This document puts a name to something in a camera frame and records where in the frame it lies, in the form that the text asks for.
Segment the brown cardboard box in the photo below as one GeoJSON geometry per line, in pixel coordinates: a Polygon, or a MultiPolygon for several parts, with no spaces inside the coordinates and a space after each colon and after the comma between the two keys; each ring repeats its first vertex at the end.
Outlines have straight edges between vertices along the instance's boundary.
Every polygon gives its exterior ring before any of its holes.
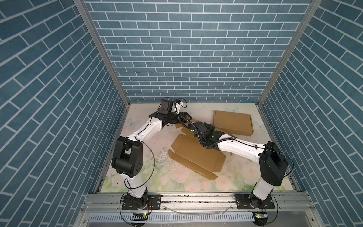
{"type": "Polygon", "coordinates": [[[250,114],[215,111],[214,126],[228,134],[252,136],[254,129],[250,114]]]}

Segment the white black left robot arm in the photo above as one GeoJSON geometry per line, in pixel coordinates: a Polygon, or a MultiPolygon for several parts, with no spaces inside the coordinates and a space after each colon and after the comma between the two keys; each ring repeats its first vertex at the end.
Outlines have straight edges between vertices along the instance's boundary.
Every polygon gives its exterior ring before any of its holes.
{"type": "Polygon", "coordinates": [[[191,119],[186,112],[181,112],[181,108],[188,106],[184,98],[169,99],[163,98],[158,109],[149,115],[147,122],[136,130],[133,134],[120,136],[115,143],[111,160],[112,168],[124,179],[124,184],[128,189],[125,198],[130,203],[145,207],[148,203],[148,193],[146,183],[142,183],[140,171],[143,167],[143,147],[157,132],[165,126],[180,124],[178,116],[191,119]]]}

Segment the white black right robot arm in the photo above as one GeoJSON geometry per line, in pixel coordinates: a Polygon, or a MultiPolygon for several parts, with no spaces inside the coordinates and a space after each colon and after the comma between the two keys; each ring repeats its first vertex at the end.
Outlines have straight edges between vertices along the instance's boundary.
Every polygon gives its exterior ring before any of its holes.
{"type": "Polygon", "coordinates": [[[281,186],[288,167],[287,156],[275,143],[258,144],[239,140],[210,124],[192,123],[188,114],[178,114],[178,120],[194,133],[204,148],[230,152],[259,164],[261,176],[249,195],[249,202],[252,207],[261,209],[271,200],[271,192],[281,186]]]}

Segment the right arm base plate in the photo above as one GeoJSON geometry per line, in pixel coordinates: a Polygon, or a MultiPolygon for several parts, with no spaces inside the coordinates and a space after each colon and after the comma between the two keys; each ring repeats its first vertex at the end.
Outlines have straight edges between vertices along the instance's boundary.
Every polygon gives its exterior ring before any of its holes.
{"type": "Polygon", "coordinates": [[[275,209],[275,204],[273,202],[271,194],[267,196],[265,200],[259,199],[253,193],[250,194],[235,194],[237,209],[245,210],[245,209],[267,209],[273,210],[275,209]]]}

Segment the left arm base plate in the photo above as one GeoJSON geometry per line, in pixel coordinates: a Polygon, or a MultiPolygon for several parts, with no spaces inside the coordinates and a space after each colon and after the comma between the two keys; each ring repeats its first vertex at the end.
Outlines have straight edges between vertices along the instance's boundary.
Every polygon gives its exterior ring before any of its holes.
{"type": "Polygon", "coordinates": [[[121,201],[121,209],[123,211],[136,211],[136,210],[160,210],[161,195],[143,195],[141,198],[133,197],[129,194],[124,196],[121,201]]]}

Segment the aluminium corner post right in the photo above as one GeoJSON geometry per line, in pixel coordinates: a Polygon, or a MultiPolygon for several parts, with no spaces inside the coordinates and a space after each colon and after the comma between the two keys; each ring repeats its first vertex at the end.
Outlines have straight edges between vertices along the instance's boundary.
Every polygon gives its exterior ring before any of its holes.
{"type": "Polygon", "coordinates": [[[304,14],[299,25],[297,26],[294,35],[292,36],[286,50],[284,51],[284,53],[280,59],[280,62],[277,64],[275,71],[272,73],[268,83],[266,84],[266,87],[265,87],[262,95],[258,99],[257,107],[259,109],[262,109],[262,105],[265,102],[265,100],[267,99],[269,92],[272,90],[274,84],[278,80],[288,59],[290,58],[292,52],[296,48],[298,42],[300,41],[302,35],[304,34],[304,31],[308,27],[310,21],[312,20],[314,14],[316,13],[316,11],[319,8],[319,6],[321,5],[321,3],[322,3],[322,0],[312,0],[310,5],[308,6],[306,13],[304,14]]]}

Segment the aluminium corner post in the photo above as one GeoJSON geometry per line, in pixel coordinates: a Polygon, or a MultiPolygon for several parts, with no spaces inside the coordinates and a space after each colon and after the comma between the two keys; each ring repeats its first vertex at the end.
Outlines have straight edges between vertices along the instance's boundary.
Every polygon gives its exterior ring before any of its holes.
{"type": "Polygon", "coordinates": [[[83,19],[88,31],[89,31],[89,34],[96,46],[96,48],[98,49],[99,51],[99,54],[111,76],[111,79],[113,80],[114,84],[116,85],[116,88],[123,100],[123,102],[125,103],[126,107],[128,108],[130,106],[130,102],[120,84],[120,80],[116,74],[116,71],[112,65],[112,62],[107,54],[107,51],[103,45],[103,42],[97,32],[97,29],[93,23],[93,20],[91,18],[91,15],[86,7],[86,4],[84,1],[82,0],[74,0],[74,3],[75,3],[75,6],[77,8],[77,10],[79,11],[80,13],[80,16],[81,18],[83,19]]]}
{"type": "Polygon", "coordinates": [[[280,59],[280,62],[277,64],[275,71],[272,73],[268,83],[266,84],[266,87],[265,87],[262,95],[258,99],[257,107],[259,109],[262,109],[262,105],[265,102],[265,100],[267,99],[269,92],[272,90],[274,84],[278,80],[288,59],[290,58],[292,52],[296,48],[298,42],[300,41],[302,35],[304,34],[304,31],[308,27],[310,21],[312,20],[314,14],[316,13],[316,11],[319,8],[319,6],[321,5],[321,3],[322,3],[322,0],[312,0],[310,5],[308,6],[306,13],[304,14],[299,25],[297,26],[294,35],[292,36],[286,50],[284,51],[284,53],[280,59]]]}

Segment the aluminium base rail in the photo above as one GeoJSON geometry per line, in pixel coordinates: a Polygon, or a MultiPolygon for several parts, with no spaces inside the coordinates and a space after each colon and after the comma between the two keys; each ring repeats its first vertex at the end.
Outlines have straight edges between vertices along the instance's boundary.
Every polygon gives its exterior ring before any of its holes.
{"type": "MultiPolygon", "coordinates": [[[[150,193],[161,195],[160,210],[149,211],[234,211],[237,209],[235,194],[249,194],[248,192],[231,193],[150,193]]],[[[275,192],[272,193],[275,209],[271,211],[313,211],[315,209],[309,195],[305,192],[275,192]]],[[[82,206],[84,212],[115,212],[121,210],[121,193],[89,194],[82,206]]]]}

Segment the aluminium corner post left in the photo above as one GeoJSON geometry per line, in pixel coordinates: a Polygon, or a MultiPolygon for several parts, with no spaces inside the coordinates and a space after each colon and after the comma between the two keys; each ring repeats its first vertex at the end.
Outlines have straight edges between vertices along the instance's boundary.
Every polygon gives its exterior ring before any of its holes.
{"type": "Polygon", "coordinates": [[[113,80],[114,84],[116,85],[116,88],[123,100],[123,102],[125,103],[126,107],[128,108],[130,106],[130,102],[120,84],[120,80],[116,74],[116,71],[112,65],[112,62],[107,54],[107,51],[103,45],[103,42],[97,32],[97,29],[93,23],[93,20],[91,18],[91,15],[86,7],[86,4],[84,1],[82,0],[74,0],[74,3],[75,3],[75,6],[77,8],[77,10],[79,11],[80,13],[80,16],[81,18],[83,19],[88,31],[89,31],[89,34],[96,46],[96,48],[98,49],[99,51],[99,54],[111,76],[111,79],[113,80]]]}

